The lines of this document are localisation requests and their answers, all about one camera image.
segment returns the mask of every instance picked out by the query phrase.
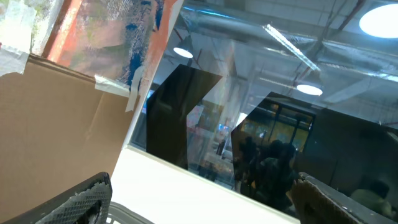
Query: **metal duct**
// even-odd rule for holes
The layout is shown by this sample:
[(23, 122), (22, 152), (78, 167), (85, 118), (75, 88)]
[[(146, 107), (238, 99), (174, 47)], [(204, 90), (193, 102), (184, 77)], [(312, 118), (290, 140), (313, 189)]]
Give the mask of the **metal duct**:
[[(181, 15), (190, 32), (225, 37), (262, 48), (283, 50), (263, 28), (272, 24), (304, 54), (315, 45), (324, 27), (272, 16), (226, 9), (217, 5), (188, 2)], [(361, 71), (363, 74), (386, 73), (398, 76), (398, 47), (393, 39), (380, 39), (370, 35), (330, 29), (324, 49), (317, 62)]]

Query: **person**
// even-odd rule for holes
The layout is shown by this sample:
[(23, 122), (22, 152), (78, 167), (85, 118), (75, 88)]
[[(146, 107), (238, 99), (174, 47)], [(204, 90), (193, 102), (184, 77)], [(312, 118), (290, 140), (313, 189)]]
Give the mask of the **person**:
[(217, 151), (216, 151), (216, 154), (217, 155), (221, 155), (221, 153), (223, 152), (223, 149), (224, 149), (224, 146), (225, 146), (225, 139), (224, 140), (222, 140), (219, 144), (218, 144), (218, 147), (217, 147)]
[(248, 185), (252, 185), (253, 182), (254, 187), (259, 185), (260, 163), (268, 157), (279, 158), (282, 147), (283, 142), (280, 140), (274, 140), (267, 148), (259, 147), (258, 155), (255, 156), (249, 164)]
[(242, 152), (242, 158), (234, 159), (234, 167), (235, 169), (235, 189), (240, 189), (243, 180), (246, 179), (247, 174), (249, 172), (249, 164), (252, 158), (256, 155), (256, 143), (253, 142), (252, 137), (248, 136), (245, 138), (245, 143), (239, 144), (239, 150)]
[(260, 163), (259, 186), (253, 198), (278, 210), (285, 210), (292, 203), (289, 190), (298, 174), (293, 170), (296, 148), (283, 144), (278, 159), (268, 157)]
[(368, 209), (387, 218), (393, 218), (391, 204), (386, 200), (390, 188), (380, 180), (371, 183), (368, 189), (357, 189), (351, 198)]

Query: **round ceiling light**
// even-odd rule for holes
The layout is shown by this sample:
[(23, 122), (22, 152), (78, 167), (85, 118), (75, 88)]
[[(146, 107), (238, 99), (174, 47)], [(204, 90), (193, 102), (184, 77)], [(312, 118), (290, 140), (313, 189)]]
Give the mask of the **round ceiling light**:
[(388, 4), (367, 12), (359, 21), (360, 28), (374, 37), (398, 38), (398, 4)]
[(193, 57), (193, 55), (189, 51), (187, 51), (185, 49), (181, 49), (179, 47), (174, 47), (173, 50), (174, 50), (175, 53), (177, 53), (177, 54), (179, 54), (179, 55), (181, 55), (183, 57), (186, 57), (186, 58), (192, 58)]
[(323, 93), (321, 89), (311, 85), (297, 85), (297, 89), (303, 93), (314, 96), (320, 96)]

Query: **blue paint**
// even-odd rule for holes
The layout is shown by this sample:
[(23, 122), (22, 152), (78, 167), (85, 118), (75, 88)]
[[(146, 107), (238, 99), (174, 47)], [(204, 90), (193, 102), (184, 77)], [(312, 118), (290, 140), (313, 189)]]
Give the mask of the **blue paint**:
[(151, 2), (150, 1), (141, 1), (141, 4), (150, 6)]
[(139, 79), (137, 90), (139, 90), (139, 87), (141, 86), (141, 80), (142, 80), (142, 77)]
[(155, 14), (155, 23), (157, 30), (159, 30), (160, 27), (160, 22), (162, 20), (162, 15), (163, 15), (163, 6), (164, 6), (164, 0), (155, 0), (157, 3), (157, 9), (156, 9), (156, 14)]
[(141, 66), (142, 59), (144, 58), (143, 55), (144, 55), (143, 50), (141, 48), (141, 50), (138, 53), (134, 53), (131, 56), (130, 65), (129, 65), (130, 74), (127, 78), (127, 85), (129, 85), (130, 87), (131, 87), (132, 78), (134, 77), (134, 73), (136, 72), (137, 68)]
[(129, 24), (129, 25), (126, 26), (126, 29), (127, 29), (127, 30), (135, 30), (135, 29), (137, 29), (137, 25), (135, 25), (135, 24)]

